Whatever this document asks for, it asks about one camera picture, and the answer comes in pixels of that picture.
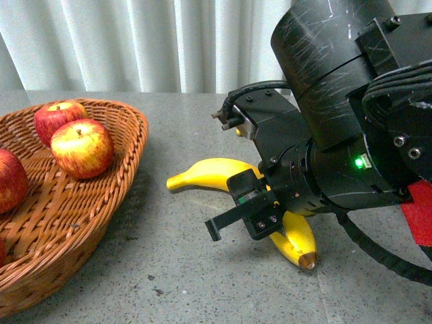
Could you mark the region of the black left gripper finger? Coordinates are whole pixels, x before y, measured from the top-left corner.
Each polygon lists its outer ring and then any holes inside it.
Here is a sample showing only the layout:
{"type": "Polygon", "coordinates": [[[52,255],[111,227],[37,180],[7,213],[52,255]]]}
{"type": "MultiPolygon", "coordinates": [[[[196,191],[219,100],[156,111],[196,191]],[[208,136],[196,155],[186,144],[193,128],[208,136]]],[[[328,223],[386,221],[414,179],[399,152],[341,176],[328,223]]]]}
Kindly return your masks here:
{"type": "Polygon", "coordinates": [[[252,207],[244,203],[205,221],[205,225],[212,241],[221,240],[221,229],[239,221],[241,218],[247,216],[247,214],[249,214],[251,211],[252,207]]]}

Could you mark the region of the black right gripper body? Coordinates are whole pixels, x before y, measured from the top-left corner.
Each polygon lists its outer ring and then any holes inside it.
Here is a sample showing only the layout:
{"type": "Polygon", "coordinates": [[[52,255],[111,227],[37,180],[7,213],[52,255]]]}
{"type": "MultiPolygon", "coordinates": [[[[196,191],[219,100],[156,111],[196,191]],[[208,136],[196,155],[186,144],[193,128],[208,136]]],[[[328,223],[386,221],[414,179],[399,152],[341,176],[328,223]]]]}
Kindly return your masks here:
{"type": "Polygon", "coordinates": [[[345,215],[360,208],[360,194],[368,189],[358,167],[366,151],[361,137],[326,150],[311,139],[305,166],[289,162],[259,170],[284,210],[302,216],[345,215]]]}

